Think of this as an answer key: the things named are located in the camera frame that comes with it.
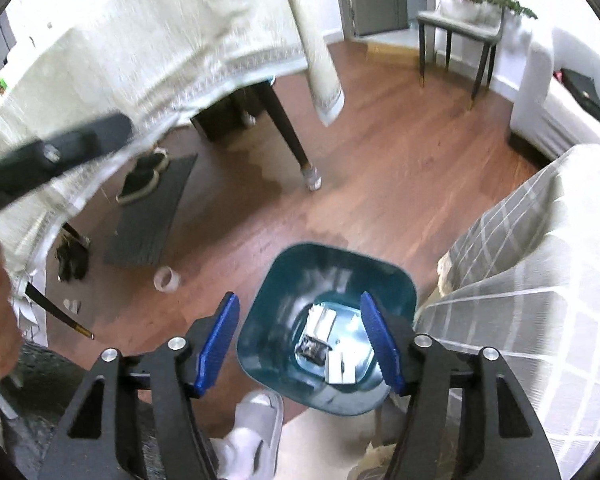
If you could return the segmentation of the potted green plant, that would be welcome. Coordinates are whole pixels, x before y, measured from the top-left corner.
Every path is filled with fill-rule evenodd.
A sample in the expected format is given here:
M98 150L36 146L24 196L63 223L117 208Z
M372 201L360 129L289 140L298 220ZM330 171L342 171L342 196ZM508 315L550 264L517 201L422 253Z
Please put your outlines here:
M524 16L536 20L538 16L518 0L441 0L440 13L446 18L463 23L495 26L501 14Z

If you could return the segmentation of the white lace tablecloth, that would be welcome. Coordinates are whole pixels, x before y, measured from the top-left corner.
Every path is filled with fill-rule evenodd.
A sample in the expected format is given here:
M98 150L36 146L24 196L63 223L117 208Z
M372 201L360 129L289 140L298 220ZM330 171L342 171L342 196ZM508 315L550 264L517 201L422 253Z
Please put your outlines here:
M316 0L14 0L9 19L31 20L35 31L2 71L0 155L115 110L134 126L120 152L0 212L12 305L38 344L46 316L24 289L43 283L61 226L128 160L223 96L270 78L304 73L324 124L343 108Z

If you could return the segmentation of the dark floor mat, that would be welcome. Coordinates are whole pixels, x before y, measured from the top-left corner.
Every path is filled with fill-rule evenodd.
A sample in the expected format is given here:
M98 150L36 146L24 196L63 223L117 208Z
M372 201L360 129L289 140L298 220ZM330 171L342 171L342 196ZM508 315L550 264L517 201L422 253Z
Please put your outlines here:
M110 266L156 266L170 233L197 154L172 159L159 174L157 186L144 198L124 205L104 261Z

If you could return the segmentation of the black handbag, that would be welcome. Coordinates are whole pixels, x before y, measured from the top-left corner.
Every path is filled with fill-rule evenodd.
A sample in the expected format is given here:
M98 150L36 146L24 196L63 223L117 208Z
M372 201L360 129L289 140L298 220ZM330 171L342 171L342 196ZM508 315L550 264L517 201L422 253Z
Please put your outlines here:
M562 68L558 75L562 85L580 107L600 122L600 97L597 94L594 79L566 68Z

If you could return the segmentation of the white tape roll on floor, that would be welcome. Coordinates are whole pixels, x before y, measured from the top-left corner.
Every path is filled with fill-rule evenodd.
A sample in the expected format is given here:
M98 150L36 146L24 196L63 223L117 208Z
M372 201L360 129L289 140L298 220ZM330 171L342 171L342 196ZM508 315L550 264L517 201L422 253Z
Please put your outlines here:
M181 285L181 277L170 266L160 266L154 275L154 286L158 292L173 294Z

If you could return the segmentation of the teal plastic trash bin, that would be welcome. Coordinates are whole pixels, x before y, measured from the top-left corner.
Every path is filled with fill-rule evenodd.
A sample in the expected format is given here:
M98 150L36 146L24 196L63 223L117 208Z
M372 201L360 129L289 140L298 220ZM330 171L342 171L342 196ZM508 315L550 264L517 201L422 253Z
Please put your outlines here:
M284 249L238 336L242 370L307 408L337 416L373 411L390 389L362 322L366 292L413 318L416 287L398 266L317 243Z

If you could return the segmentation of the trash pieces in bin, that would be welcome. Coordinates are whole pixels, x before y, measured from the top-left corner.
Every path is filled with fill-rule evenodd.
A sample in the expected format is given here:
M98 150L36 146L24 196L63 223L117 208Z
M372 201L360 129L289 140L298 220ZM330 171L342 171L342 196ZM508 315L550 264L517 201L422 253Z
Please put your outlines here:
M359 382L373 359L360 312L329 301L309 306L294 353L309 373L336 386Z

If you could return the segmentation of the black table leg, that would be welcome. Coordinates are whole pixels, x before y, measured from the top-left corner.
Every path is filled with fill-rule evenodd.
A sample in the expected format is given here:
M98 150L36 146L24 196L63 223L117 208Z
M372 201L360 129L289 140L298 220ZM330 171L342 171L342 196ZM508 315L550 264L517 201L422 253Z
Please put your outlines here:
M279 101L272 84L269 81L258 82L253 86L253 91L258 100L271 117L273 124L277 128L280 135L283 137L291 154L300 166L302 178L306 187L311 192L316 192L322 186L322 177L317 168L310 162L303 145L294 130L283 104Z

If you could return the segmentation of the dark slip-on shoe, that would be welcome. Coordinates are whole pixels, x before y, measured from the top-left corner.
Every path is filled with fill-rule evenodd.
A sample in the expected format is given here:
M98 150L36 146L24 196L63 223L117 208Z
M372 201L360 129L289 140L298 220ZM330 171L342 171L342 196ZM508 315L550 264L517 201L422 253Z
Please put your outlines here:
M125 177L116 197L117 203L127 205L149 195L157 187L161 174L169 165L169 152L164 148L155 148L137 159L133 170Z

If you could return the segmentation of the grey checked tablecloth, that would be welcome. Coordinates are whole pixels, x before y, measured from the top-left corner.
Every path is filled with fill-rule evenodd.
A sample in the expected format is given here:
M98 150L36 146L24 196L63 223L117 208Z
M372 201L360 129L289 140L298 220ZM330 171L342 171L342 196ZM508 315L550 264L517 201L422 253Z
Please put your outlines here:
M438 274L416 330L497 348L573 477L600 442L600 146L570 148L486 211Z

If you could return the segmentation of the white slipper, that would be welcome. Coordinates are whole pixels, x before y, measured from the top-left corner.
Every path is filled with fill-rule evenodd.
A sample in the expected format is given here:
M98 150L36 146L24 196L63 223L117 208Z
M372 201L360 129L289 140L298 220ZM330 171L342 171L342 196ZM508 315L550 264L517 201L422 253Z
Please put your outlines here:
M211 439L219 479L273 479L284 422L283 398L272 390L254 390L236 405L234 426L222 439Z

